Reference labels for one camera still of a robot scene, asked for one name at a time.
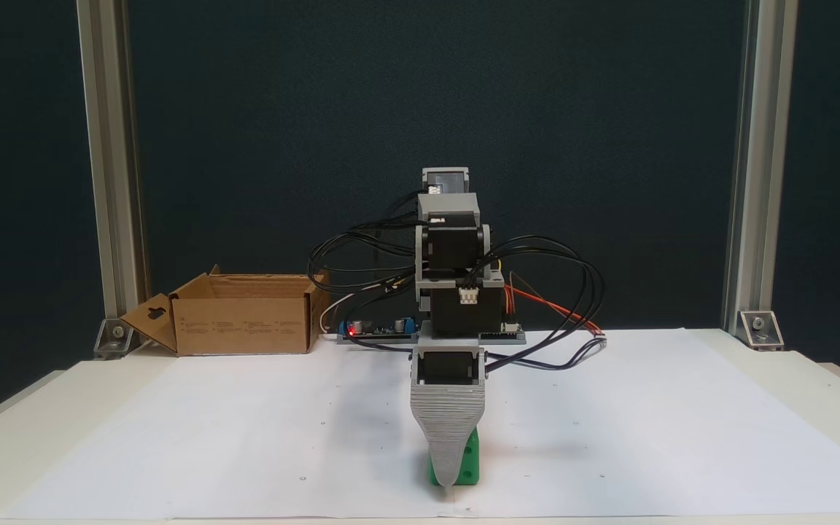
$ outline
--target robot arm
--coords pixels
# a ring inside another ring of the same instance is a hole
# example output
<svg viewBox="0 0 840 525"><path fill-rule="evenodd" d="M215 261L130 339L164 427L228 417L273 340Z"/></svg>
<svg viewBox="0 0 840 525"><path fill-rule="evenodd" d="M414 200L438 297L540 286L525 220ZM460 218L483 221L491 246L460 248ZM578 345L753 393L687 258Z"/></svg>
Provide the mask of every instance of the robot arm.
<svg viewBox="0 0 840 525"><path fill-rule="evenodd" d="M456 484L466 442L484 413L480 333L501 330L504 279L484 267L462 288L471 268L491 249L481 223L469 169L423 170L417 197L416 299L429 319L420 326L411 360L411 412L423 429L437 482Z"/></svg>

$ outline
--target dark wall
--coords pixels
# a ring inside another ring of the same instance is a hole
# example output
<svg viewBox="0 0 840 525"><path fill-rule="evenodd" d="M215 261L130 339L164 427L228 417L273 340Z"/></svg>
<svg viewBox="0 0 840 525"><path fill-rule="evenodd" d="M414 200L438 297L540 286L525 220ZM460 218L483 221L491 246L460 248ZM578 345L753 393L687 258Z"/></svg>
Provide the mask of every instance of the dark wall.
<svg viewBox="0 0 840 525"><path fill-rule="evenodd" d="M423 167L469 166L497 236L555 236L596 263L603 325L719 326L743 14L131 3L155 292L213 263L302 273L311 246L416 189ZM571 297L563 263L510 265Z"/></svg>
<svg viewBox="0 0 840 525"><path fill-rule="evenodd" d="M0 1L0 402L103 316L76 7Z"/></svg>
<svg viewBox="0 0 840 525"><path fill-rule="evenodd" d="M801 2L774 310L787 345L840 365L840 2Z"/></svg>

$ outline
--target wire connector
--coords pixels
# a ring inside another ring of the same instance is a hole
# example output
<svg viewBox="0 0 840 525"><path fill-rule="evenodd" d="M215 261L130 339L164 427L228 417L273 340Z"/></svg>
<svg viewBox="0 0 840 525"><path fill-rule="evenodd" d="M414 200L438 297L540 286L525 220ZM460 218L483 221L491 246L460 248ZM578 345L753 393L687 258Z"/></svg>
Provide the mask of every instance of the wire connector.
<svg viewBox="0 0 840 525"><path fill-rule="evenodd" d="M478 289L477 288L460 288L459 289L459 304L460 305L477 305L478 304Z"/></svg>

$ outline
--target table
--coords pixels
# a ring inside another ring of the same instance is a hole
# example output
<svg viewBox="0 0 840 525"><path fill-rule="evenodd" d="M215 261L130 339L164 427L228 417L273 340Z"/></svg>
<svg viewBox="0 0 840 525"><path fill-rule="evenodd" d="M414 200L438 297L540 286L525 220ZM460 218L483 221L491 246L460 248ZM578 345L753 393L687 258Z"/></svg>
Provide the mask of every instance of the table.
<svg viewBox="0 0 840 525"><path fill-rule="evenodd" d="M742 372L763 386L767 392L786 403L793 412L819 429L840 445L840 376L810 361L798 352L760 353L747 349L742 343L720 330L691 331L711 349L726 358ZM147 346L125 359L112 362L81 362L63 375L53 376L51 382L20 401L14 402L0 414L0 512L32 485L54 462L66 455L73 446L107 415L117 410L130 396L156 378L174 362L174 356L156 346ZM411 525L446 522L460 519L400 519ZM500 522L516 525L523 522L566 522L572 524L636 525L636 524L840 524L840 515L802 516L710 516L710 518L674 518L674 516L636 516L636 518L530 518L479 519L477 522ZM190 525L239 525L276 522L261 521L198 521ZM329 519L293 519L294 525L329 523ZM377 523L369 519L352 522ZM14 521L0 519L0 524ZM157 523L152 521L29 521L30 524L112 525Z"/></svg>

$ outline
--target orange wire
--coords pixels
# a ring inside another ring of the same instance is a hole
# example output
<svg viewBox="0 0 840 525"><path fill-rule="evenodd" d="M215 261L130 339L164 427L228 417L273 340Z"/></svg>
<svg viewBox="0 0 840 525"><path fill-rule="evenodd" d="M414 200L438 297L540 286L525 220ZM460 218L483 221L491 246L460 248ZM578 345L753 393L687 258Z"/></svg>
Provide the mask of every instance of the orange wire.
<svg viewBox="0 0 840 525"><path fill-rule="evenodd" d="M581 316L579 314L574 314L574 313L570 312L569 310L565 309L563 306L557 305L557 303L551 303L551 302L547 301L546 299L540 299L540 297L537 297L536 295L530 295L529 293L524 292L522 289L510 288L510 286L508 286L508 285L505 285L504 288L505 288L505 292L514 292L517 295L520 295L520 296L526 297L527 299L530 299L531 301L536 301L537 303L544 303L544 305L550 306L552 309L554 309L557 312L563 314L564 316L572 316L573 319L583 320L583 318L581 318ZM587 322L586 323L586 328L589 329L589 332L596 333L596 335L600 335L600 333L602 333L601 328L599 328L598 325L596 323L593 323L593 322Z"/></svg>

